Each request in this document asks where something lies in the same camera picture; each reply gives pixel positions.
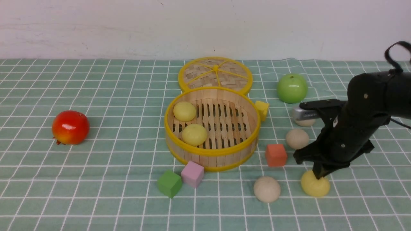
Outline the right robot arm black grey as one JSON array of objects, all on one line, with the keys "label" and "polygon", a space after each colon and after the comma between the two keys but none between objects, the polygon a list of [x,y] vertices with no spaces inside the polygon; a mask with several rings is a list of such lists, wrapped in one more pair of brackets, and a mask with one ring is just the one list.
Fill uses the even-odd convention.
[{"label": "right robot arm black grey", "polygon": [[317,179],[347,168],[370,153],[370,137],[393,117],[410,119],[410,73],[363,73],[348,84],[348,99],[326,99],[299,104],[304,113],[324,123],[317,139],[294,152],[297,164],[313,162]]}]

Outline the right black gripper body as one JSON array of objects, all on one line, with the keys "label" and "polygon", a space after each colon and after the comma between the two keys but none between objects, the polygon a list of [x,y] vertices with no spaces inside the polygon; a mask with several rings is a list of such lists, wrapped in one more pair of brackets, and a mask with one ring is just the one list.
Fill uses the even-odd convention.
[{"label": "right black gripper body", "polygon": [[315,169],[341,169],[364,153],[374,149],[370,137],[389,123],[390,117],[377,115],[361,119],[347,111],[320,111],[324,127],[317,140],[294,152],[297,164],[314,163]]}]

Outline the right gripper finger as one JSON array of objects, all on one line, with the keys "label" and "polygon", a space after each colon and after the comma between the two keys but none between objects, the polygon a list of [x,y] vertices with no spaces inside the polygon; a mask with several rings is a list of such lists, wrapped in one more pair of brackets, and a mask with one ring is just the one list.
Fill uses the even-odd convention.
[{"label": "right gripper finger", "polygon": [[312,170],[316,179],[321,179],[324,177],[324,168],[322,163],[314,162]]},{"label": "right gripper finger", "polygon": [[337,166],[333,165],[322,165],[321,166],[321,177],[326,177],[329,174],[335,172],[337,170]]}]

